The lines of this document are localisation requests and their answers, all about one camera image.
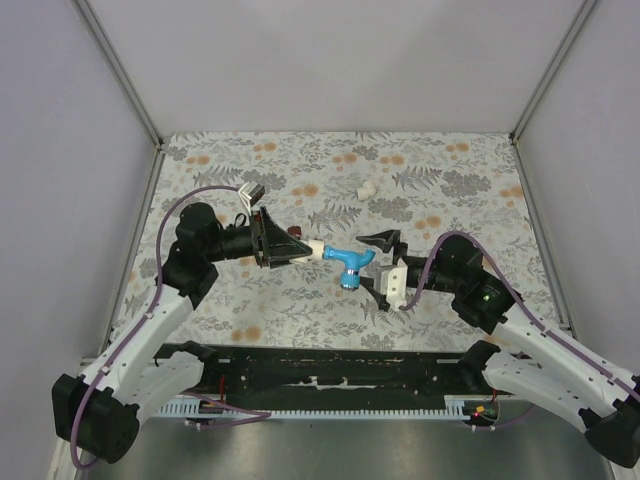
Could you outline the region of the blue plastic water faucet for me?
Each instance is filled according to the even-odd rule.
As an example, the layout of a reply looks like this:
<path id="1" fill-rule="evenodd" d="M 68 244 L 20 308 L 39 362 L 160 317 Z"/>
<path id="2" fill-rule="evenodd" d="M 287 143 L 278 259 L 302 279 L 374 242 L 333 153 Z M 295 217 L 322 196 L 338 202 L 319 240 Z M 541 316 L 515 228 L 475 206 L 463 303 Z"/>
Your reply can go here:
<path id="1" fill-rule="evenodd" d="M 375 257 L 375 252 L 367 249 L 363 253 L 350 250 L 336 249 L 326 246 L 322 258 L 324 260 L 339 261 L 344 268 L 340 274 L 340 286 L 346 291 L 355 291 L 360 286 L 360 270 L 369 265 Z"/>

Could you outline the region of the white elbow fitting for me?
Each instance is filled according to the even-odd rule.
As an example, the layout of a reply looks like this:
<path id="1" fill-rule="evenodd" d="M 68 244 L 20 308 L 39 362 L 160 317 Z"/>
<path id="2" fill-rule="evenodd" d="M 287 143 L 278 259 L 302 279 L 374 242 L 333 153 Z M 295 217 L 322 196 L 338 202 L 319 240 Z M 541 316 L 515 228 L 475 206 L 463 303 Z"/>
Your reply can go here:
<path id="1" fill-rule="evenodd" d="M 319 261 L 324 258 L 325 243 L 321 240 L 308 239 L 306 244 L 311 248 L 312 252 L 309 255 L 309 259 L 313 261 Z"/>

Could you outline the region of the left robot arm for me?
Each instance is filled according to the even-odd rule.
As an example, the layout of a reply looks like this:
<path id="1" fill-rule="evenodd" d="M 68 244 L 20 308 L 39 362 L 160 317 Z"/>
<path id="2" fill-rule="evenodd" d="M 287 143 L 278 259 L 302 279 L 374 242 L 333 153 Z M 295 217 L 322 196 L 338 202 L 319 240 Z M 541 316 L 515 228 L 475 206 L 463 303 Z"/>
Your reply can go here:
<path id="1" fill-rule="evenodd" d="M 81 374 L 63 374 L 52 388 L 55 430 L 69 442 L 74 465 L 84 466 L 80 452 L 119 461 L 140 427 L 168 402 L 192 387 L 206 393 L 219 384 L 220 368 L 208 360 L 214 351 L 193 341 L 160 366 L 150 366 L 169 335 L 211 290 L 218 278 L 216 263 L 253 256 L 275 268 L 319 260 L 324 247 L 319 240 L 283 230 L 264 208 L 247 223 L 223 226 L 210 205 L 185 207 L 141 318 L 130 322 Z"/>

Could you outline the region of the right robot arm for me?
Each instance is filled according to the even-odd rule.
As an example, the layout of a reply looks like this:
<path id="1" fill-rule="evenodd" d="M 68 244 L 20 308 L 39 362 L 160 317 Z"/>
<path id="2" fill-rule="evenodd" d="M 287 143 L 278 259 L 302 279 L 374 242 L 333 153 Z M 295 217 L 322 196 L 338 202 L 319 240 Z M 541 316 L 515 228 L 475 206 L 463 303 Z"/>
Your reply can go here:
<path id="1" fill-rule="evenodd" d="M 487 250 L 461 231 L 442 234 L 427 257 L 408 255 L 398 230 L 359 242 L 391 253 L 391 265 L 362 285 L 383 310 L 412 309 L 426 291 L 452 295 L 451 308 L 491 336 L 464 354 L 467 392 L 507 392 L 564 419 L 610 462 L 639 462 L 639 377 L 534 314 Z"/>

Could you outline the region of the white elbow fitting far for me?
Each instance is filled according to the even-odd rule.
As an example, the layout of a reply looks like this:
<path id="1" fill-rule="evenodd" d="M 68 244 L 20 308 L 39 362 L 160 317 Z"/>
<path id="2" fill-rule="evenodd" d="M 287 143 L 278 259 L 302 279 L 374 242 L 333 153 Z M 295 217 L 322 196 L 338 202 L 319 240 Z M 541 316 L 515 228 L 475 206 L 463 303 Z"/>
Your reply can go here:
<path id="1" fill-rule="evenodd" d="M 374 198 L 377 191 L 376 185 L 372 181 L 367 180 L 356 188 L 356 198 L 359 202 L 365 202 Z"/>

